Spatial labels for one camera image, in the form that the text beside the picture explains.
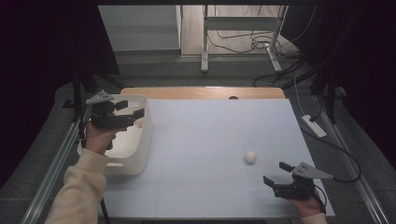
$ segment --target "gray floor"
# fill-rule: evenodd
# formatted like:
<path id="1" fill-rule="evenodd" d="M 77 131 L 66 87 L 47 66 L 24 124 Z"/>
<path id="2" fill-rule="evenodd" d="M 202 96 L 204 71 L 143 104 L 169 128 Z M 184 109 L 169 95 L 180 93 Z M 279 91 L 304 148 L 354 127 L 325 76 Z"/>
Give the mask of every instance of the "gray floor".
<path id="1" fill-rule="evenodd" d="M 258 86 L 270 86 L 274 79 L 273 69 L 265 55 L 250 55 L 244 57 L 210 57 L 209 72 L 201 74 L 200 57 L 179 57 L 167 54 L 118 54 L 121 76 L 113 76 L 127 87 L 161 87 L 161 86 L 235 86 L 251 87 L 254 77 L 269 75 L 257 82 Z M 293 60 L 281 60 L 283 67 L 292 64 Z M 289 81 L 297 74 L 306 71 L 301 67 L 296 73 L 287 75 L 281 82 Z M 120 90 L 112 84 L 97 78 L 100 89 L 110 93 Z M 312 78 L 298 85 L 301 107 L 305 113 L 316 115 L 318 104 L 308 88 Z M 290 99 L 297 120 L 301 121 L 302 112 L 297 104 L 297 94 L 294 88 L 285 90 Z M 65 85 L 56 92 L 56 101 L 41 133 L 32 144 L 28 154 L 23 159 L 14 175 L 0 191 L 0 220 L 2 223 L 19 223 L 27 207 L 35 195 L 51 160 L 62 143 L 71 125 L 72 109 L 62 108 L 64 101 L 72 98 L 71 85 Z M 337 128 L 342 133 L 346 144 L 353 155 L 361 163 L 363 174 L 373 189 L 389 218 L 389 223 L 396 223 L 396 172 L 384 158 L 380 150 L 359 127 L 342 106 L 342 100 L 337 100 L 335 107 Z M 318 123 L 325 127 L 323 120 Z M 320 143 L 318 140 L 304 135 L 311 155 L 317 167 L 335 176 L 349 178 L 347 168 L 341 160 L 340 153 L 334 147 Z M 66 160 L 65 167 L 76 162 L 78 155 L 74 146 Z M 62 186 L 62 175 L 58 178 L 54 190 L 42 212 L 39 223 L 47 215 L 56 192 Z M 328 192 L 330 203 L 336 217 L 328 219 L 329 223 L 374 223 L 365 201 L 355 184 L 342 184 L 334 181 L 323 181 Z M 288 223 L 285 220 L 267 220 L 268 223 Z M 139 220 L 114 220 L 114 223 L 140 223 Z"/>

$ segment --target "ball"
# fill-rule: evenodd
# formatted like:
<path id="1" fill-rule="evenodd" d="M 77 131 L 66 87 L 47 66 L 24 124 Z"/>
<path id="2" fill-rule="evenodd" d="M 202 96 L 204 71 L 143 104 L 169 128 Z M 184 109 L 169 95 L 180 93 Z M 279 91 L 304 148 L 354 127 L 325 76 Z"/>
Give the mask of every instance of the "ball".
<path id="1" fill-rule="evenodd" d="M 249 163 L 253 163 L 257 159 L 257 155 L 254 151 L 248 151 L 245 155 L 245 160 Z"/>

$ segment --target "wall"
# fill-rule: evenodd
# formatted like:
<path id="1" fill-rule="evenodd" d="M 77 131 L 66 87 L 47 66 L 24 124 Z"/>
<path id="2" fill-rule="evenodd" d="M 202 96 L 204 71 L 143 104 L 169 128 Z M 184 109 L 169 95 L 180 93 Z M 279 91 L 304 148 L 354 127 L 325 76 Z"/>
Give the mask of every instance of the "wall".
<path id="1" fill-rule="evenodd" d="M 180 6 L 99 7 L 114 51 L 180 49 Z"/>

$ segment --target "power strip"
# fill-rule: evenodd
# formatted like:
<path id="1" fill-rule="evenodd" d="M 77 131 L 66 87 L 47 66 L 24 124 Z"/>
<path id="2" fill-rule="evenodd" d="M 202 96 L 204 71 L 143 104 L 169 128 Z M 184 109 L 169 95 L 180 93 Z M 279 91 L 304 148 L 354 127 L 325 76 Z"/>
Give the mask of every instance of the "power strip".
<path id="1" fill-rule="evenodd" d="M 305 124 L 311 129 L 312 132 L 314 132 L 314 134 L 317 135 L 317 137 L 324 137 L 327 134 L 323 131 L 323 129 L 320 128 L 320 126 L 317 124 L 316 121 L 311 121 L 309 120 L 311 118 L 311 116 L 309 115 L 305 115 L 302 116 L 303 121 L 305 122 Z"/>

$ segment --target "hand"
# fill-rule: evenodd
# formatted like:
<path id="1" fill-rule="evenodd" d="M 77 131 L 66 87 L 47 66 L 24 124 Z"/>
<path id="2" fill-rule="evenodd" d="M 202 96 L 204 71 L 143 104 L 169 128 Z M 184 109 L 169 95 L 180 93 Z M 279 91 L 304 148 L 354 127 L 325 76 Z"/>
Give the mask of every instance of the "hand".
<path id="1" fill-rule="evenodd" d="M 319 203 L 312 196 L 306 200 L 295 200 L 295 199 L 286 199 L 286 200 L 288 200 L 297 208 L 300 217 L 310 217 L 321 213 Z"/>
<path id="2" fill-rule="evenodd" d="M 95 128 L 90 122 L 85 125 L 85 148 L 89 151 L 105 155 L 106 148 L 116 133 L 126 129 L 103 130 Z"/>

